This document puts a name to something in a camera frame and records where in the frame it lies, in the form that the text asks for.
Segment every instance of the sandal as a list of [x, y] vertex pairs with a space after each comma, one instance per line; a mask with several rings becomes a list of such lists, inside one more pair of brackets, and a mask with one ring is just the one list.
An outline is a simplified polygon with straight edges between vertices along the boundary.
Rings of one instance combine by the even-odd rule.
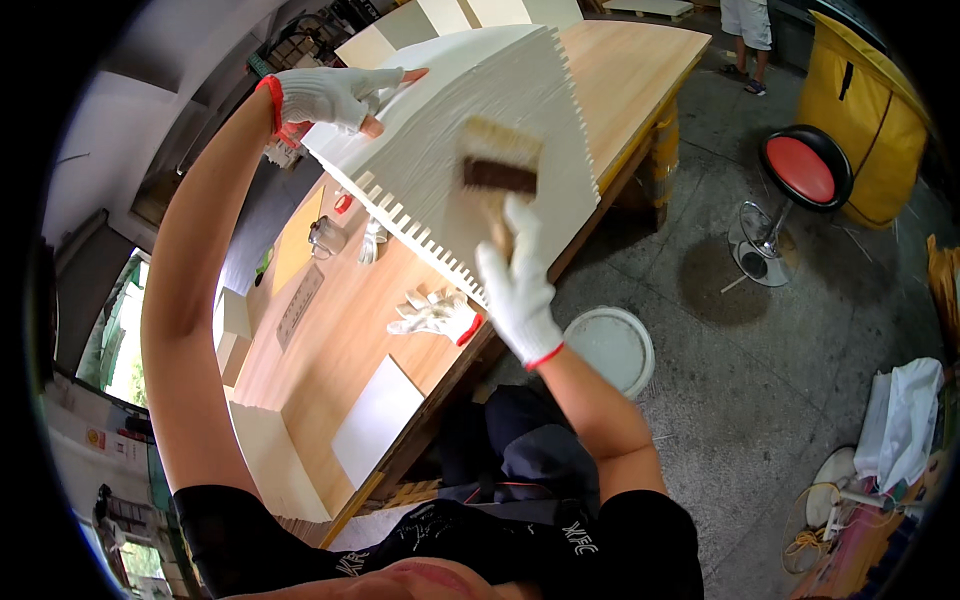
[[756, 96], [765, 96], [767, 93], [767, 86], [756, 79], [751, 79], [744, 89]]
[[720, 71], [721, 75], [724, 75], [734, 81], [737, 81], [737, 82], [747, 81], [747, 77], [748, 77], [747, 72], [741, 71], [740, 69], [736, 68], [735, 64], [725, 64], [722, 67], [720, 67], [718, 70]]

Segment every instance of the white gloves on table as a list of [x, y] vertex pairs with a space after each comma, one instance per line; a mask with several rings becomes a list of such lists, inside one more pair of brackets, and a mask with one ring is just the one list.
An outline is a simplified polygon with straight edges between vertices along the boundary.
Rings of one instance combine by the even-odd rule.
[[396, 312], [403, 317], [403, 321], [387, 324], [387, 333], [440, 333], [457, 346], [462, 346], [483, 322], [483, 317], [470, 308], [467, 295], [460, 290], [440, 290], [426, 298], [417, 290], [410, 290], [406, 297], [405, 303], [396, 306]]
[[268, 75], [257, 85], [270, 88], [277, 107], [274, 129], [284, 123], [325, 122], [351, 133], [360, 131], [368, 114], [380, 108], [379, 90], [396, 88], [402, 68], [367, 69], [315, 67]]
[[513, 194], [507, 194], [504, 216], [514, 233], [510, 266], [493, 243], [481, 242], [476, 250], [477, 271], [486, 288], [496, 332], [531, 371], [560, 351], [564, 335], [550, 314], [555, 290], [537, 255], [540, 221]]
[[371, 215], [367, 222], [367, 228], [363, 232], [363, 243], [360, 244], [360, 255], [357, 256], [357, 262], [362, 265], [373, 264], [379, 253], [377, 244], [384, 244], [386, 241], [387, 230]]

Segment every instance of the paintbrush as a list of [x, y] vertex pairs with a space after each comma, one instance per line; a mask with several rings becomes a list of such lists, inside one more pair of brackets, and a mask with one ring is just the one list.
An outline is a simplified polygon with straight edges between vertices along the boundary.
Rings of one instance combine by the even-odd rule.
[[525, 203], [537, 195], [543, 142], [480, 116], [467, 119], [457, 141], [464, 165], [464, 196], [480, 208], [493, 244], [510, 264], [514, 236], [504, 219], [504, 203], [510, 192]]

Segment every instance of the brush bristles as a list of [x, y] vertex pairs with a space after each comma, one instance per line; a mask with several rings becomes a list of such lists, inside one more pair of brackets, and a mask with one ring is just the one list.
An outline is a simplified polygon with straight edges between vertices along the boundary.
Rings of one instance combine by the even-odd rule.
[[471, 116], [464, 123], [460, 151], [463, 156], [501, 162], [536, 173], [543, 142], [490, 119]]

